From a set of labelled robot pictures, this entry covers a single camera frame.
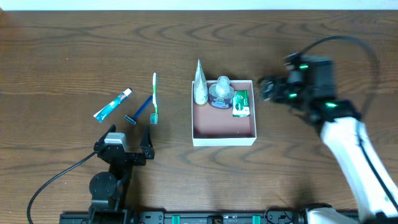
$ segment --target green toothbrush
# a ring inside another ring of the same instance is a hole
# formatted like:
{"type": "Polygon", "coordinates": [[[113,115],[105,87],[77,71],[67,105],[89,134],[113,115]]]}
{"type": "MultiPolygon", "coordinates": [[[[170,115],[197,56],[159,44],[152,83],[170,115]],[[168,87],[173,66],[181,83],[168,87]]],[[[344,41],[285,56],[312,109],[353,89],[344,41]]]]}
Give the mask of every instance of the green toothbrush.
{"type": "Polygon", "coordinates": [[[153,95],[152,103],[155,106],[155,113],[150,114],[150,123],[157,124],[159,115],[157,114],[157,103],[156,103],[156,72],[154,72],[154,79],[152,81],[152,84],[154,86],[154,95],[153,95]]]}

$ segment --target blue toothpaste tube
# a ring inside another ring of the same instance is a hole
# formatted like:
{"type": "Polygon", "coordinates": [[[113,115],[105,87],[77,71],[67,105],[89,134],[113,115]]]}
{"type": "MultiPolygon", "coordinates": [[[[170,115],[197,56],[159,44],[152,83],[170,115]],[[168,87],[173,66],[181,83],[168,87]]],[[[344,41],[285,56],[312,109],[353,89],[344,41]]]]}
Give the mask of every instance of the blue toothpaste tube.
{"type": "Polygon", "coordinates": [[[128,88],[127,90],[124,90],[118,97],[116,97],[112,102],[110,102],[108,105],[106,105],[102,110],[94,114],[95,119],[97,119],[98,122],[103,122],[104,119],[123,102],[130,94],[132,93],[132,89],[128,88]]]}

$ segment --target wooden table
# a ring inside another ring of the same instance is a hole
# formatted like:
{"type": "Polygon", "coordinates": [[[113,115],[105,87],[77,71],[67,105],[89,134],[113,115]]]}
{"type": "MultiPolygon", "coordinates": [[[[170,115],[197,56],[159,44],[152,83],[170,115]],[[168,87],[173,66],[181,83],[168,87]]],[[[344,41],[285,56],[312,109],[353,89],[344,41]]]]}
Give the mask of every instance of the wooden table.
{"type": "MultiPolygon", "coordinates": [[[[129,204],[184,210],[265,210],[311,202],[356,208],[331,152],[288,107],[257,96],[252,147],[196,147],[191,81],[200,58],[208,80],[286,74],[283,57],[329,35],[367,41],[381,62],[381,83],[366,114],[373,144],[398,180],[398,16],[388,11],[6,12],[0,18],[0,223],[27,223],[26,207],[49,178],[92,152],[116,124],[138,151],[153,107],[131,126],[158,72],[156,156],[135,167],[129,204]],[[134,90],[103,123],[93,114],[134,90]]],[[[371,65],[360,47],[329,42],[341,98],[361,109],[371,65]]],[[[88,184],[108,169],[92,158],[50,184],[32,208],[35,223],[86,211],[88,184]]]]}

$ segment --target white box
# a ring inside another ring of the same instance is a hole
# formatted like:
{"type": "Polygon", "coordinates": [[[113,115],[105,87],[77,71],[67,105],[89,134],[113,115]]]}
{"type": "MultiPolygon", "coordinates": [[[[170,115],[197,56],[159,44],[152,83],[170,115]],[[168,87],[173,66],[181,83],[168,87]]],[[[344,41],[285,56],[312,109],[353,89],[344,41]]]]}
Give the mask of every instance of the white box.
{"type": "MultiPolygon", "coordinates": [[[[208,87],[216,80],[207,81],[208,87]]],[[[230,81],[234,90],[248,90],[250,115],[233,117],[232,108],[222,110],[198,105],[193,100],[192,82],[192,141],[193,146],[251,146],[257,139],[254,91],[251,80],[230,81]]]]}

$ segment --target green soap package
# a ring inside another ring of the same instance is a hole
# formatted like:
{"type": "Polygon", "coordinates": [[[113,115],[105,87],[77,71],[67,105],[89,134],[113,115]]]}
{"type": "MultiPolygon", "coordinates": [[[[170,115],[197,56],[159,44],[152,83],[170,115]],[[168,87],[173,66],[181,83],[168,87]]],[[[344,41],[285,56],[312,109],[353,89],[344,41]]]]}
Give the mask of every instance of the green soap package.
{"type": "Polygon", "coordinates": [[[233,99],[232,115],[243,117],[250,115],[249,92],[247,90],[236,90],[233,99]]]}

